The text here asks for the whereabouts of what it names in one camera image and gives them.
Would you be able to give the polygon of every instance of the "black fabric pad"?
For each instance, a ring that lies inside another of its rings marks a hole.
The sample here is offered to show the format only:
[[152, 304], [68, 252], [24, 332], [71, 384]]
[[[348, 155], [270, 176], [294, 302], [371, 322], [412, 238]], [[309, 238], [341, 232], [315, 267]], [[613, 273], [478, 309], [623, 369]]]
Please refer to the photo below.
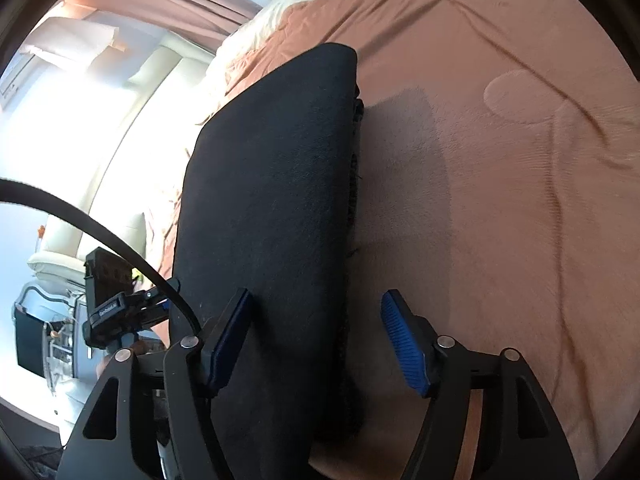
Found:
[[[344, 309], [356, 53], [323, 44], [203, 127], [184, 179], [174, 276], [202, 323], [236, 288], [259, 304], [212, 419], [237, 480], [300, 479]], [[189, 334], [174, 309], [171, 341]]]

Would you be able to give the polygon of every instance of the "blue grip pad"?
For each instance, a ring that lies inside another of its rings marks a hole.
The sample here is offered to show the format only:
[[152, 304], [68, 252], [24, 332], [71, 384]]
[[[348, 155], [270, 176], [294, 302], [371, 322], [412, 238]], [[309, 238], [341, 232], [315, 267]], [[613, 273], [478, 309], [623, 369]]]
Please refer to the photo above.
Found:
[[404, 316], [412, 315], [411, 312], [403, 315], [398, 302], [390, 291], [382, 296], [380, 317], [396, 352], [404, 380], [420, 396], [426, 397], [431, 387], [426, 372], [426, 358], [404, 318]]
[[238, 301], [224, 332], [220, 336], [216, 349], [211, 355], [212, 374], [209, 387], [213, 390], [221, 390], [229, 384], [246, 333], [251, 325], [252, 304], [253, 298], [246, 290]]

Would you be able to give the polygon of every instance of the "metal screw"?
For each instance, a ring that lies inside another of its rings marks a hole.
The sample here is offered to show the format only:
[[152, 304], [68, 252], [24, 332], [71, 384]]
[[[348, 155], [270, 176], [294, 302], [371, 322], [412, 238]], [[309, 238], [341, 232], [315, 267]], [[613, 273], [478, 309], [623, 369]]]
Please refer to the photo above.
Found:
[[131, 350], [129, 350], [128, 348], [121, 348], [116, 352], [116, 361], [119, 363], [123, 363], [130, 357], [131, 357]]
[[180, 341], [180, 346], [182, 348], [193, 348], [196, 346], [200, 340], [194, 335], [187, 335], [183, 337]]
[[520, 358], [520, 354], [518, 353], [517, 350], [514, 350], [513, 348], [507, 348], [504, 351], [504, 356], [509, 360], [509, 361], [517, 361]]
[[438, 338], [438, 346], [441, 346], [442, 348], [451, 348], [455, 344], [456, 340], [449, 335], [441, 335]]

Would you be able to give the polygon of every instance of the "bed sheet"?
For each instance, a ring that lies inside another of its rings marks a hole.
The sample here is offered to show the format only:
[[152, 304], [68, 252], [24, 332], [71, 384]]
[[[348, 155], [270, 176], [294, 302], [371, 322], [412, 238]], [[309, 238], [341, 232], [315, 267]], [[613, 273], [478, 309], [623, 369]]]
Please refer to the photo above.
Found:
[[312, 0], [271, 0], [256, 16], [226, 38], [216, 51], [207, 75], [193, 96], [193, 118], [204, 124], [228, 99], [229, 75], [242, 56], [260, 49], [280, 27], [287, 10], [300, 2]]
[[468, 348], [519, 348], [592, 478], [640, 408], [638, 82], [577, 0], [313, 0], [226, 65], [209, 106], [327, 41], [357, 51], [367, 109], [348, 297], [367, 415], [313, 465], [402, 472], [425, 404], [380, 323], [398, 288]]

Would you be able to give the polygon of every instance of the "black cable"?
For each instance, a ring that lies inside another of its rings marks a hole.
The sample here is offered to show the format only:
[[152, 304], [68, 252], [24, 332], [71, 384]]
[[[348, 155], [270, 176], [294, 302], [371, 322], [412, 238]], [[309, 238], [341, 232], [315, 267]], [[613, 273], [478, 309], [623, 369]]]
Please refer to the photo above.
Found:
[[0, 202], [23, 205], [57, 216], [106, 245], [118, 256], [144, 274], [160, 289], [160, 292], [162, 292], [187, 319], [193, 335], [200, 333], [200, 322], [182, 296], [178, 294], [142, 256], [106, 227], [96, 222], [87, 213], [80, 211], [77, 207], [37, 187], [5, 178], [0, 178]]

